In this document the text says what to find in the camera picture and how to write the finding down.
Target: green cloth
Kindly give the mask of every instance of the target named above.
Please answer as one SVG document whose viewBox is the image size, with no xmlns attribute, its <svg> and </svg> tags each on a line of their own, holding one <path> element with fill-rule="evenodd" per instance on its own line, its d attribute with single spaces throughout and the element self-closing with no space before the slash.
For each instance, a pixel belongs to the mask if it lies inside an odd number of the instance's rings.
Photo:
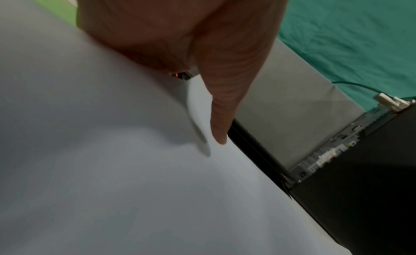
<svg viewBox="0 0 416 255">
<path fill-rule="evenodd" d="M 331 81 L 416 96 L 416 0 L 290 0 L 279 33 Z M 372 91 L 338 87 L 371 109 Z"/>
<path fill-rule="evenodd" d="M 34 0 L 62 20 L 76 25 L 77 7 L 67 0 Z"/>
</svg>

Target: white sheet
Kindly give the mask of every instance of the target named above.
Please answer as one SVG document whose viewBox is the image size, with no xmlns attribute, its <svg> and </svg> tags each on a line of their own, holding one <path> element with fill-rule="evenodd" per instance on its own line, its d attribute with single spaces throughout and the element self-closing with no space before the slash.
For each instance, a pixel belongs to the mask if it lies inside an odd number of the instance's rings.
<svg viewBox="0 0 416 255">
<path fill-rule="evenodd" d="M 200 78 L 140 68 L 23 0 L 0 0 L 0 35 L 1 255 L 345 252 L 214 141 Z"/>
</svg>

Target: wrinkled green fabric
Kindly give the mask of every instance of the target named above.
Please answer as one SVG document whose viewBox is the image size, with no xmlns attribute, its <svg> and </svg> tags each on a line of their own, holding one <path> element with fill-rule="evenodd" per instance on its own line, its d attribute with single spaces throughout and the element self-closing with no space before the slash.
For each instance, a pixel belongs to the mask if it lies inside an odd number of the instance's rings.
<svg viewBox="0 0 416 255">
<path fill-rule="evenodd" d="M 331 81 L 416 96 L 416 0 L 290 0 L 279 38 Z M 338 87 L 363 108 L 372 91 Z"/>
</svg>

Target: finger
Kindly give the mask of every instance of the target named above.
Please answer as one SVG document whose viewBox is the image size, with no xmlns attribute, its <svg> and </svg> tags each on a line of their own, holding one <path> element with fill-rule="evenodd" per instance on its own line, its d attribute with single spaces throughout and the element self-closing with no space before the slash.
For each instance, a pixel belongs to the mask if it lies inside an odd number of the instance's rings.
<svg viewBox="0 0 416 255">
<path fill-rule="evenodd" d="M 274 43 L 287 0 L 230 0 L 195 31 L 198 68 L 213 96 L 211 131 L 227 141 L 238 105 Z"/>
</svg>

